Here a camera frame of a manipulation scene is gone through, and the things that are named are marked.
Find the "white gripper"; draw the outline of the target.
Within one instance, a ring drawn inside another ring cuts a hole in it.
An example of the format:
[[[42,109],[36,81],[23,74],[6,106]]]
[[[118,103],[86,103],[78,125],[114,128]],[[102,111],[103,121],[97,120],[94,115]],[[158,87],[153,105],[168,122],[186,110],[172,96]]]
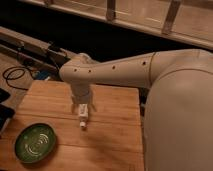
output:
[[[72,100],[75,104],[70,105],[71,114],[75,113],[76,104],[88,104],[91,99],[91,89],[89,84],[71,84]],[[96,112],[95,105],[89,103],[90,111]]]

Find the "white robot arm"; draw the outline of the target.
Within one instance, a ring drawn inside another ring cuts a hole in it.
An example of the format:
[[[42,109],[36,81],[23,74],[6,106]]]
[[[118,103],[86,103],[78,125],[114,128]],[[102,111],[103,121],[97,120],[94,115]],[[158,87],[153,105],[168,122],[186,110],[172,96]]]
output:
[[[80,53],[60,78],[77,104],[89,102],[92,84],[147,88],[145,171],[213,171],[213,53],[171,50],[102,63]]]

